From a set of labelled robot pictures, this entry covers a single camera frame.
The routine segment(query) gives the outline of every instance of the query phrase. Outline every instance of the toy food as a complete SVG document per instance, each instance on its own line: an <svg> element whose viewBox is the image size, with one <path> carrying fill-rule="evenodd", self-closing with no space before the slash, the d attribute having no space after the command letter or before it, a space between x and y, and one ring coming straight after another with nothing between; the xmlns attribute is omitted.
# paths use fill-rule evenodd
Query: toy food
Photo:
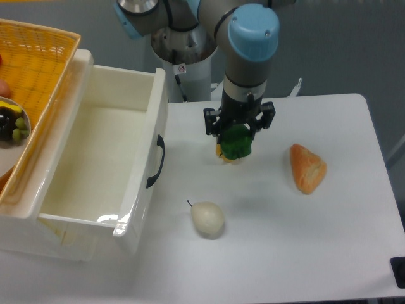
<svg viewBox="0 0 405 304"><path fill-rule="evenodd" d="M191 217L196 229L206 234L216 234L222 227L225 217L221 208L210 202L202 201L191 206Z"/></svg>
<svg viewBox="0 0 405 304"><path fill-rule="evenodd" d="M0 96L5 98L11 96L11 89L3 79L0 79Z"/></svg>
<svg viewBox="0 0 405 304"><path fill-rule="evenodd" d="M311 194L326 175L327 164L299 144L291 146L290 161L297 188L304 194Z"/></svg>
<svg viewBox="0 0 405 304"><path fill-rule="evenodd" d="M252 137L245 125L233 125L223 132L221 150L228 160L245 157L252 152Z"/></svg>
<svg viewBox="0 0 405 304"><path fill-rule="evenodd" d="M222 153L222 149L221 149L221 145L220 145L220 144L216 144L215 153L216 153L217 157L222 158L225 162L227 162L227 163L232 163L232 162L233 162L233 160L229 160L229 159L226 158L225 155Z"/></svg>
<svg viewBox="0 0 405 304"><path fill-rule="evenodd" d="M28 136L22 113L19 106L0 101L0 141L13 140L18 143Z"/></svg>

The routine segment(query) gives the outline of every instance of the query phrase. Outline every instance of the pear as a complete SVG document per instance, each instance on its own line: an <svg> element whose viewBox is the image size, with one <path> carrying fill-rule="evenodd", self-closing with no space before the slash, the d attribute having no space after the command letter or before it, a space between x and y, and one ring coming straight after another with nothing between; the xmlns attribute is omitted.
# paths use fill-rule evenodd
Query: pear
<svg viewBox="0 0 405 304"><path fill-rule="evenodd" d="M225 222L221 208L211 201L194 203L191 206L191 217L196 229L206 234L216 234Z"/></svg>

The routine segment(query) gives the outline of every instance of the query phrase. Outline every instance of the white cabinet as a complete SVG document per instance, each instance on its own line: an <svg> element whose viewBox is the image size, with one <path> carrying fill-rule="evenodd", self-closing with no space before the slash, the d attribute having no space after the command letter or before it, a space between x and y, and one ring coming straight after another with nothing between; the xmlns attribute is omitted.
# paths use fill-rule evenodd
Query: white cabinet
<svg viewBox="0 0 405 304"><path fill-rule="evenodd" d="M164 160L165 72L96 66L79 49L61 90L35 157L0 202L0 248L88 260L98 239L114 238L133 253Z"/></svg>

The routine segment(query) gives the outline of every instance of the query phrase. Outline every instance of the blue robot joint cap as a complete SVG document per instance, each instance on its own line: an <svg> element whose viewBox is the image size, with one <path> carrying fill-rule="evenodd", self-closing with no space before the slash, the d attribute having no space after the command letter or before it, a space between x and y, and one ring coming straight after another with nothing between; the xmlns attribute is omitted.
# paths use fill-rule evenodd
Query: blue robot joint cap
<svg viewBox="0 0 405 304"><path fill-rule="evenodd" d="M237 8L228 24L228 38L235 52L246 60L271 58L278 46L280 22L271 8L245 4Z"/></svg>

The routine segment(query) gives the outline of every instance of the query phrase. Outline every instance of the white cable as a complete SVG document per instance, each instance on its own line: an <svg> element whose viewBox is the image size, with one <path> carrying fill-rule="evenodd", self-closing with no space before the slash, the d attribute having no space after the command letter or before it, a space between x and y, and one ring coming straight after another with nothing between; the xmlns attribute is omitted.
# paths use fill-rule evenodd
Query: white cable
<svg viewBox="0 0 405 304"><path fill-rule="evenodd" d="M289 97L297 97L299 90L301 89L302 78L298 80L297 85L292 89Z"/></svg>

